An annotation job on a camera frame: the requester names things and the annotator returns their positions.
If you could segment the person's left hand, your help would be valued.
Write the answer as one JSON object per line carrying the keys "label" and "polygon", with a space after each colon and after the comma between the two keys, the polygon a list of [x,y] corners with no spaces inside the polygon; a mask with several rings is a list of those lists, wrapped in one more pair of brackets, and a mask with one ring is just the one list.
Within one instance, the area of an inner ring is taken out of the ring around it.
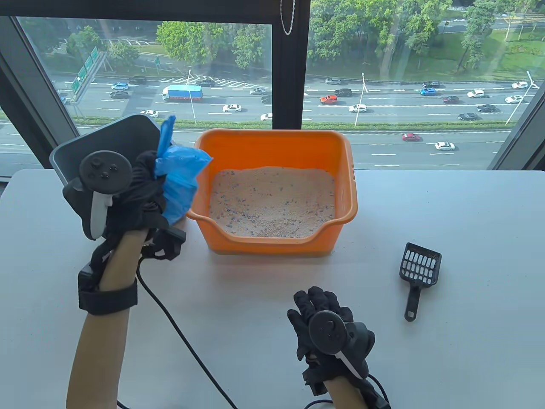
{"label": "person's left hand", "polygon": [[169,222],[163,216],[166,209],[164,183],[166,176],[155,176],[156,151],[140,154],[132,167],[129,187],[115,196],[107,212],[105,241],[93,252],[90,269],[93,276],[101,276],[106,268],[104,260],[119,245],[125,233],[145,232],[146,241],[158,230],[165,230]]}

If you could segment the person's right hand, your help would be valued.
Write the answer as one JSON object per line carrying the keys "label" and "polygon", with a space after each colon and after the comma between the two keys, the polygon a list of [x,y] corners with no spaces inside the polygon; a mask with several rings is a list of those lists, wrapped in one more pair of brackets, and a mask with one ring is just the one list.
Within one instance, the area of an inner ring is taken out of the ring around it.
{"label": "person's right hand", "polygon": [[302,377],[315,396],[328,392],[327,382],[346,380],[368,407],[376,401],[376,391],[367,378],[366,358],[373,349],[375,335],[356,322],[350,308],[340,306],[337,296],[317,286],[294,294],[297,309],[287,317],[297,335],[296,356],[308,368]]}

